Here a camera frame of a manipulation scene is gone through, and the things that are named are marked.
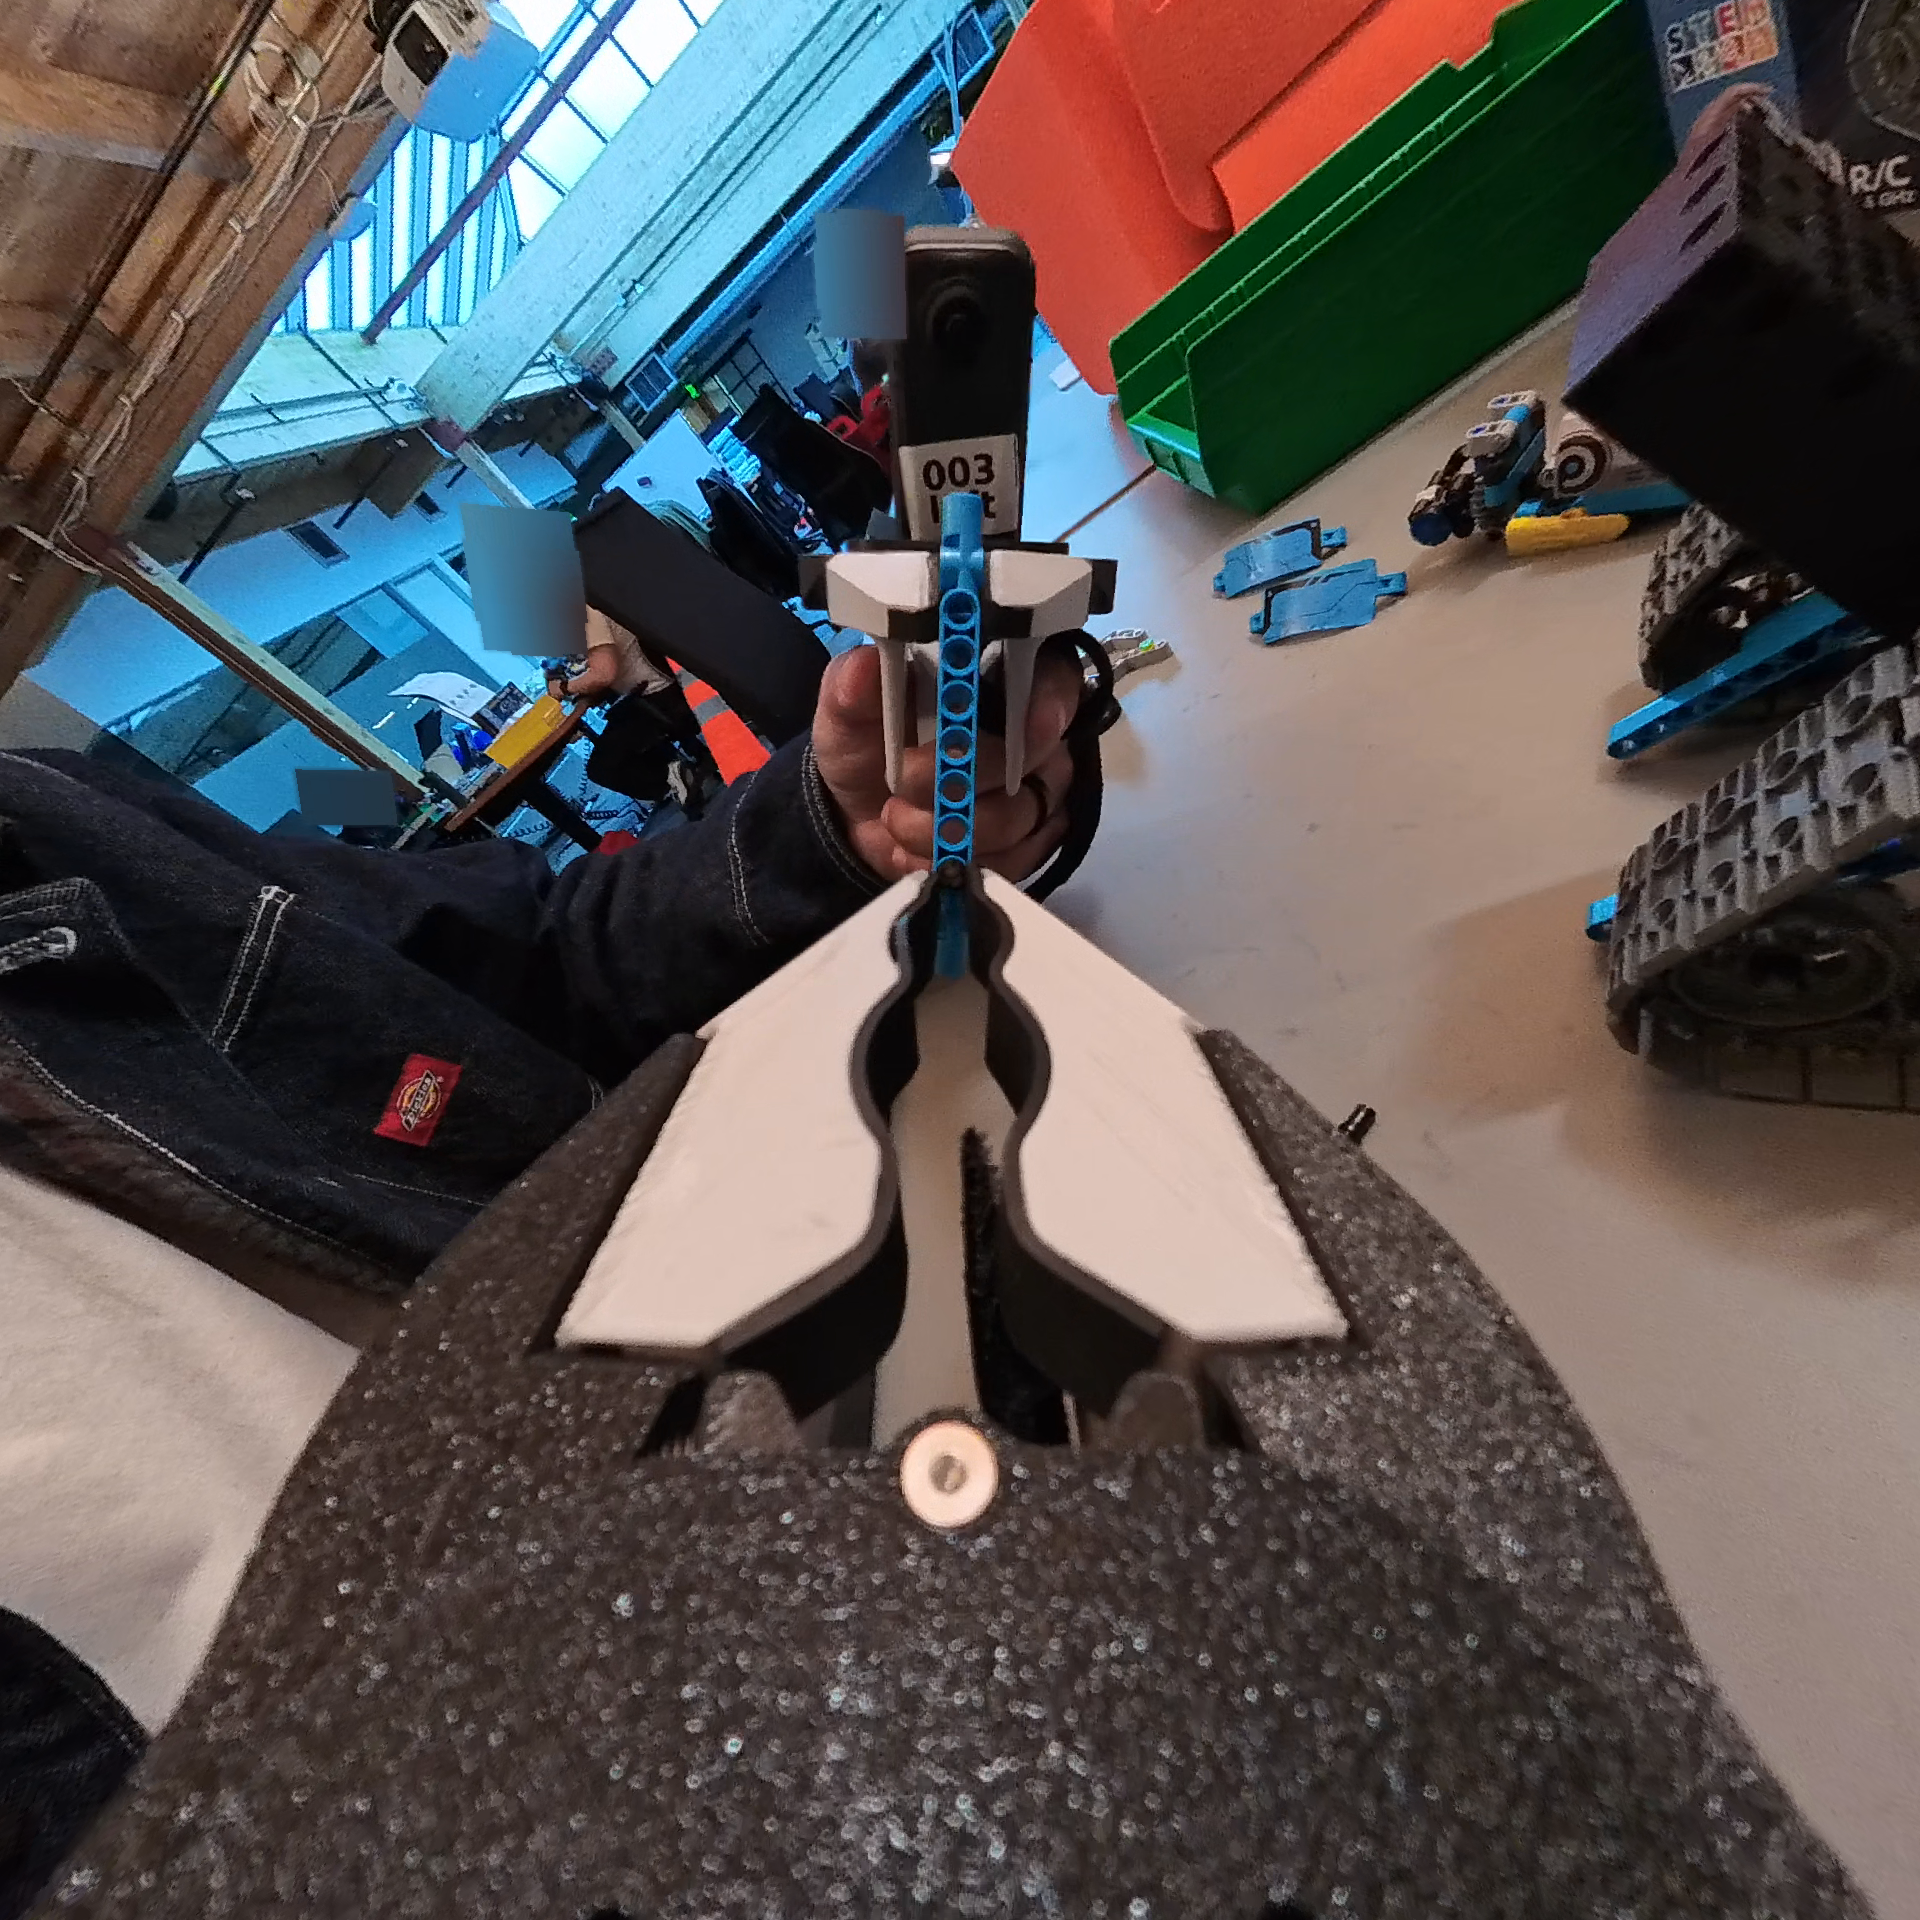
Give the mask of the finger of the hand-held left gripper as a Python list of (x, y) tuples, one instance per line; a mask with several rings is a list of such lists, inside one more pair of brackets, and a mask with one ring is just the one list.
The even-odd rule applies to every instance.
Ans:
[(880, 657), (883, 782), (901, 790), (905, 757), (933, 722), (939, 685), (939, 562), (928, 550), (830, 558), (830, 618), (869, 636)]
[(1010, 797), (1024, 782), (1026, 708), (1040, 648), (1050, 636), (1082, 629), (1087, 616), (1090, 560), (1065, 550), (987, 553), (981, 636), (998, 645), (1001, 766)]

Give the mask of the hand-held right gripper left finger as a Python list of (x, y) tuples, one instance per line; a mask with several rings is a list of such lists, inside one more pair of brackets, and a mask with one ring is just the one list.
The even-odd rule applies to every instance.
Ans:
[(905, 985), (901, 881), (696, 1034), (699, 1057), (560, 1318), (560, 1349), (737, 1353), (823, 1298), (881, 1225), (861, 1032)]

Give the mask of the blue holed toy beam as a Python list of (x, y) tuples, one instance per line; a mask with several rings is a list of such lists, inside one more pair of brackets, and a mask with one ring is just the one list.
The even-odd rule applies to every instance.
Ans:
[(929, 875), (937, 894), (933, 962), (939, 976), (968, 972), (968, 873), (976, 836), (978, 685), (984, 606), (984, 498), (952, 492), (941, 504), (939, 636)]

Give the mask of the blue grey tracked toy robot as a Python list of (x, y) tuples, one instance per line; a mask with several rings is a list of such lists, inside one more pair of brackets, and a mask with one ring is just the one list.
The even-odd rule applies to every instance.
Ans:
[(1593, 920), (1616, 1041), (1714, 1093), (1914, 1113), (1914, 377), (1914, 250), (1750, 88), (1579, 299), (1567, 410), (1689, 496), (1608, 755), (1808, 696)]

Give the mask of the person's left forearm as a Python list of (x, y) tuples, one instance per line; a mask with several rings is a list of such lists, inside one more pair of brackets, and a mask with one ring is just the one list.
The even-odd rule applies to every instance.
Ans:
[(699, 824), (584, 856), (550, 883), (529, 962), (539, 1032), (586, 1072), (619, 1076), (881, 892), (813, 739), (793, 740)]

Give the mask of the grey desk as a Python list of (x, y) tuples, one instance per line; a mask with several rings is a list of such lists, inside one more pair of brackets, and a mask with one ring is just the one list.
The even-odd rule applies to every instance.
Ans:
[[(1109, 737), (1056, 912), (1238, 1034), (1464, 1246), (1567, 1382), (1723, 1691), (1879, 1915), (1914, 1915), (1914, 1117), (1703, 1094), (1619, 1051), (1589, 902), (1754, 742), (1611, 761), (1641, 706), (1656, 525), (1536, 560), (1405, 509), (1570, 325), (1270, 516), (1150, 472), (1062, 352), (1034, 364), (1029, 529), (1119, 564), (1162, 638)], [(1261, 648), (1211, 594), (1270, 522), (1405, 572), (1371, 627)]]

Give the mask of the person's left hand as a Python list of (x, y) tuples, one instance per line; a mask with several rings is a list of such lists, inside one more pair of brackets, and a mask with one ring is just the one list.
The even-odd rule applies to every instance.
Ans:
[[(1007, 788), (1006, 742), (983, 732), (976, 749), (976, 862), (1007, 881), (1037, 873), (1066, 833), (1071, 753), (1066, 728), (1085, 691), (1077, 654), (1047, 645), (1024, 716), (1024, 780)], [(810, 749), (823, 788), (854, 860), (881, 884), (922, 873), (933, 857), (929, 746), (903, 755), (896, 782), (883, 771), (880, 664), (861, 648), (830, 664), (813, 714)]]

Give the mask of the orange plastic case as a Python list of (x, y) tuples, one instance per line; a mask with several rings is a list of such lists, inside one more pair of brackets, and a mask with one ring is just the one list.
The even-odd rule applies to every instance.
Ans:
[(951, 166), (1021, 234), (1037, 307), (1091, 393), (1113, 338), (1415, 83), (1464, 67), (1503, 3), (1037, 3)]

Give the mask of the green plastic bin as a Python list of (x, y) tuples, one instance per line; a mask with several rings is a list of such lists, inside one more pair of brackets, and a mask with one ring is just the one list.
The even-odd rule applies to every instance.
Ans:
[(1641, 4), (1514, 4), (1113, 338), (1121, 421), (1261, 515), (1571, 299), (1670, 156)]

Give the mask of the wooden table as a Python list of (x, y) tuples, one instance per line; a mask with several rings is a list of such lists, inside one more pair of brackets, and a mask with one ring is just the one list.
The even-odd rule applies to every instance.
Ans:
[(562, 724), (535, 753), (517, 761), (514, 769), (496, 769), (496, 778), (488, 784), (477, 788), (437, 825), (439, 836), (457, 841), (470, 833), (493, 833), (499, 824), (510, 820), (514, 810), (529, 808), (574, 845), (586, 852), (599, 850), (602, 835), (586, 824), (574, 800), (566, 800), (547, 782), (550, 769), (577, 737), (597, 739), (584, 721), (584, 710), (565, 716)]

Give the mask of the blue white toy assembly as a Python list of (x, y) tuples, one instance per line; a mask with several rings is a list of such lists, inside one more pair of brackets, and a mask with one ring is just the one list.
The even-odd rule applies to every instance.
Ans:
[(1512, 558), (1570, 553), (1624, 537), (1691, 504), (1594, 422), (1552, 419), (1537, 392), (1494, 396), (1407, 509), (1421, 547), (1496, 542)]

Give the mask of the person's denim jacket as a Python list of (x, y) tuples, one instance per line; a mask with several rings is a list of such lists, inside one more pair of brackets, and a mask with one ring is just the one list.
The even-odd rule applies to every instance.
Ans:
[(408, 1288), (711, 1008), (656, 857), (369, 850), (9, 753), (3, 1156), (227, 1268)]

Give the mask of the white ceiling mounted device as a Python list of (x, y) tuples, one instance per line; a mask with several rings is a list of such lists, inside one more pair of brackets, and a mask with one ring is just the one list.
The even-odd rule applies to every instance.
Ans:
[(535, 76), (539, 43), (483, 3), (367, 3), (379, 85), (414, 128), (475, 141)]

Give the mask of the person's white shirt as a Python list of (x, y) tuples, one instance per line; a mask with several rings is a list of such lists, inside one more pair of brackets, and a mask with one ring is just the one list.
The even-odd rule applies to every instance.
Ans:
[(255, 1284), (1, 1176), (1, 1602), (155, 1734), (357, 1353), (397, 1306)]

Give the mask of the dark printed toy kit box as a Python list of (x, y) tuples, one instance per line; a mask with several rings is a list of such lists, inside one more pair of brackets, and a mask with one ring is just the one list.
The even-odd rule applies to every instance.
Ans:
[(1646, 3), (1670, 145), (1757, 88), (1861, 208), (1918, 222), (1914, 3)]

